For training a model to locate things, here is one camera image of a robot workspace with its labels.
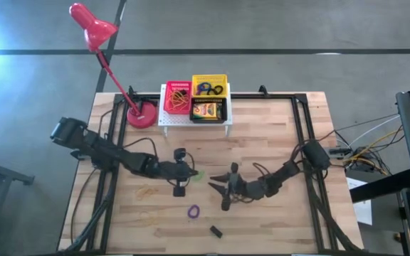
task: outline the lamp shade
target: lamp shade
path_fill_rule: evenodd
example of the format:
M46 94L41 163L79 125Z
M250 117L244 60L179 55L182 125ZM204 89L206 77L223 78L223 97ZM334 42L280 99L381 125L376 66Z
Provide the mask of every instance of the lamp shade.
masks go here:
M84 4L73 4L69 13L85 31L85 41L91 51L97 51L118 30L112 23L97 19Z

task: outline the butcher block tabletop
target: butcher block tabletop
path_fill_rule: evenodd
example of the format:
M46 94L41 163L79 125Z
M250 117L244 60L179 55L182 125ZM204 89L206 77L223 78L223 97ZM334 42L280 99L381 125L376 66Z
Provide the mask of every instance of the butcher block tabletop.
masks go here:
M306 94L315 136L321 138L333 130L325 93ZM112 109L114 96L114 93L96 95L88 129L98 130L100 117ZM148 129L126 126L124 144L149 137L156 144L160 161L174 161L174 150L184 147L194 157L196 170L204 175L190 181L185 197L175 198L172 195L173 186L165 180L135 176L120 166L108 236L108 254L317 252L304 174L288 179L279 193L271 198L248 204L235 203L229 211L221 210L221 195L208 185L210 176L229 172L231 163L236 162L242 177L246 181L253 181L261 175L252 166L253 162L264 165L269 171L277 171L298 144L290 100L235 99L232 100L232 108L233 126L229 137L225 137L223 127L171 127L166 138L157 126ZM120 132L120 122L121 117L118 117L115 143ZM109 123L110 114L103 119L104 132L108 130ZM336 146L334 134L322 140L321 145ZM149 141L135 144L127 150L153 153ZM73 208L92 171L90 161L79 163L59 250L70 245ZM80 234L90 220L98 176L99 171L95 171L84 190L75 214L73 238ZM334 219L351 241L362 248L343 169L331 167L325 184ZM192 205L200 207L200 215L196 219L187 215ZM330 248L325 222L320 218L325 244ZM103 219L96 232L96 248L100 244ZM222 238L209 230L212 225L223 233Z

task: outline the concrete floor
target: concrete floor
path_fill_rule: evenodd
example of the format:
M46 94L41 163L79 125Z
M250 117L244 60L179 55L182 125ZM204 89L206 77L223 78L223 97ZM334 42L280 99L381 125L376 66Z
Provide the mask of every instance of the concrete floor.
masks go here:
M68 14L73 2L0 0L0 49L85 49ZM120 1L82 2L114 21ZM410 0L129 0L115 48L410 48ZM234 91L325 91L336 128L395 113L395 94L410 90L410 55L401 54L116 55L111 66L125 87L144 92L194 73L226 73ZM36 176L31 187L11 187L0 255L55 251L77 162L49 135L62 116L88 120L99 72L93 55L0 55L0 164ZM107 80L103 91L117 89ZM352 141L373 125L342 135ZM410 167L404 142L381 155L393 172ZM401 254L391 232L380 230L397 227L387 217L396 210L393 198L378 202L374 227L361 226L365 247ZM385 203L392 208L378 207Z

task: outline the red desk lamp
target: red desk lamp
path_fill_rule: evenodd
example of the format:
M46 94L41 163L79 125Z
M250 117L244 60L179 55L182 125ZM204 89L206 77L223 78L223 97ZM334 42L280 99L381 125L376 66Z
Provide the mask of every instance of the red desk lamp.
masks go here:
M131 98L127 96L126 91L121 87L121 84L113 75L103 52L99 50L99 46L116 33L118 27L107 21L97 19L83 4L73 4L69 8L69 13L85 31L85 41L88 44L88 48L90 51L97 53L102 68L107 71L108 75L112 78L113 82L115 82L118 89L120 89L120 92L129 103L130 108L127 111L127 121L133 127L138 129L152 126L154 122L156 122L156 107L152 103L142 102L139 109Z

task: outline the green object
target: green object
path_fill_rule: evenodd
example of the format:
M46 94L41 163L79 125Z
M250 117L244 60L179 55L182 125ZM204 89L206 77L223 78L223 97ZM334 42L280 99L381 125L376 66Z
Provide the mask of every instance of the green object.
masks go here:
M205 171L199 171L199 174L192 176L191 180L192 181L200 181L202 179L202 177L204 176Z

